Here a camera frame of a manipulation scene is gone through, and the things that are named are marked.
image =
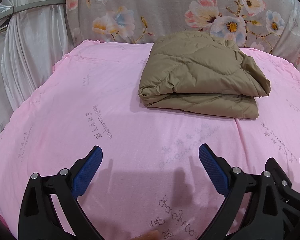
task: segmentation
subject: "blue textured pad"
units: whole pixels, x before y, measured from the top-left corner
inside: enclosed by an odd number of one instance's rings
[[[207,171],[217,192],[226,197],[229,193],[228,177],[204,144],[202,144],[199,148],[199,159]]]
[[[97,147],[86,163],[82,166],[77,176],[73,179],[72,195],[76,199],[82,196],[88,188],[94,174],[102,162],[102,149]]]

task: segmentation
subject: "silver screw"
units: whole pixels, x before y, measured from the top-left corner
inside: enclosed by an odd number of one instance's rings
[[[61,174],[62,176],[67,175],[67,174],[68,174],[68,169],[62,169],[62,170],[60,171],[60,174]]]
[[[38,177],[38,173],[32,173],[31,174],[31,179],[36,179]]]
[[[269,171],[264,171],[263,175],[267,178],[269,178],[271,176],[271,173]]]
[[[232,169],[232,171],[233,171],[235,174],[241,173],[241,169],[238,168],[238,167],[234,167],[234,168]]]

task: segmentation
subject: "floral curtain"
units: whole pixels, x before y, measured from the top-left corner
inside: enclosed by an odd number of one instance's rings
[[[285,58],[300,71],[298,0],[66,0],[76,45],[147,43],[198,30]]]

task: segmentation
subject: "folded quilt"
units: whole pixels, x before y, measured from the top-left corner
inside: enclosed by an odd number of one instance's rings
[[[185,31],[154,43],[138,94],[145,106],[255,119],[270,81],[233,41]]]

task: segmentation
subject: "pink fabric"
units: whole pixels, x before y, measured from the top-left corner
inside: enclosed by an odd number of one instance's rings
[[[103,161],[78,201],[105,239],[151,229],[165,239],[197,238],[224,199],[199,161],[202,143],[247,173],[261,174],[274,157],[300,192],[300,73],[292,64],[242,49],[271,81],[270,96],[256,99],[260,116],[206,116],[140,103],[151,47],[85,41],[14,112],[0,135],[0,214],[14,236],[30,175],[70,168],[94,145]]]

